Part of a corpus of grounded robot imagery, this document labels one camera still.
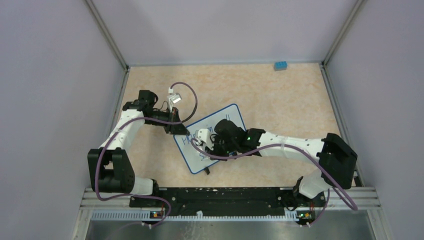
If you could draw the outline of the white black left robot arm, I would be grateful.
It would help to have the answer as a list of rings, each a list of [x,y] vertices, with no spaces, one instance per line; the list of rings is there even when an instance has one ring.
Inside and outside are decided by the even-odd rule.
[[[120,193],[141,195],[149,207],[160,202],[160,193],[155,190],[156,182],[151,178],[137,177],[127,151],[131,148],[136,134],[143,125],[163,127],[166,134],[190,134],[174,106],[182,99],[172,89],[168,91],[168,108],[155,108],[158,96],[150,90],[140,90],[138,98],[126,102],[120,118],[107,140],[87,154],[92,190],[97,193]]]

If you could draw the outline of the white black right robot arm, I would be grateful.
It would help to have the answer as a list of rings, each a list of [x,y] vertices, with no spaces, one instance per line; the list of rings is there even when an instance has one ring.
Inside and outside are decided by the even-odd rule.
[[[317,169],[302,176],[293,188],[293,200],[299,206],[307,206],[329,188],[350,189],[358,159],[357,153],[335,133],[314,139],[288,137],[259,128],[245,130],[227,119],[219,121],[213,131],[199,130],[196,139],[212,160],[283,157],[315,165]]]

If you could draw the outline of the blue framed whiteboard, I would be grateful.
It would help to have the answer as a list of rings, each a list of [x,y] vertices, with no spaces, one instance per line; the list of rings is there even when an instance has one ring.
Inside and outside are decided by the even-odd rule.
[[[195,137],[196,131],[200,129],[208,129],[214,133],[215,126],[223,119],[232,121],[243,130],[246,129],[240,109],[237,104],[233,103],[189,124],[186,128],[190,132],[190,135],[173,136],[176,146],[191,174],[198,174],[205,168],[209,168],[219,162],[218,160],[211,160],[209,157],[195,150],[191,145],[191,139]]]

